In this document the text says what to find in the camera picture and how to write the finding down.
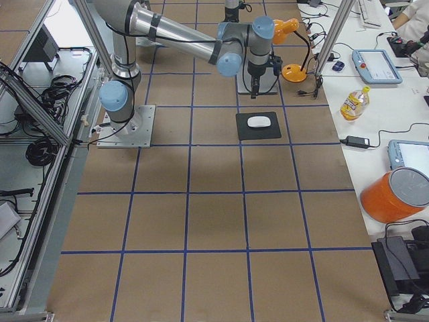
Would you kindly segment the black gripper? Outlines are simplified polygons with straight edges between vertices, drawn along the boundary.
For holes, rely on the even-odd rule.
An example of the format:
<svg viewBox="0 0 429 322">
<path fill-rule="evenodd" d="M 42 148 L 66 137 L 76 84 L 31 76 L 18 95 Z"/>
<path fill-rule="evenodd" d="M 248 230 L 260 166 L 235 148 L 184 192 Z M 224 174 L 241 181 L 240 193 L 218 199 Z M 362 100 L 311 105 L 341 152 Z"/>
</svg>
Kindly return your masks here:
<svg viewBox="0 0 429 322">
<path fill-rule="evenodd" d="M 259 95 L 259 80 L 265 74 L 267 64 L 254 64 L 249 62 L 247 64 L 247 72 L 251 76 L 251 99 L 256 99 Z"/>
</svg>

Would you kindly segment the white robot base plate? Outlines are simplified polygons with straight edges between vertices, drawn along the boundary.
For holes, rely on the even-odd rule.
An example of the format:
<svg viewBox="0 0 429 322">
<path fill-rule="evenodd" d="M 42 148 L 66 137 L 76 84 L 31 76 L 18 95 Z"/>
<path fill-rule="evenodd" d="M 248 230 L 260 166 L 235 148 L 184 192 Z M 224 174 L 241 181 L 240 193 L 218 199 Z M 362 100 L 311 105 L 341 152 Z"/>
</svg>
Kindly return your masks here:
<svg viewBox="0 0 429 322">
<path fill-rule="evenodd" d="M 113 123 L 105 112 L 104 123 L 108 126 L 97 130 L 100 140 L 96 142 L 100 148 L 149 148 L 156 113 L 155 105 L 140 105 L 135 108 L 131 121 L 120 131 L 122 125 Z"/>
</svg>

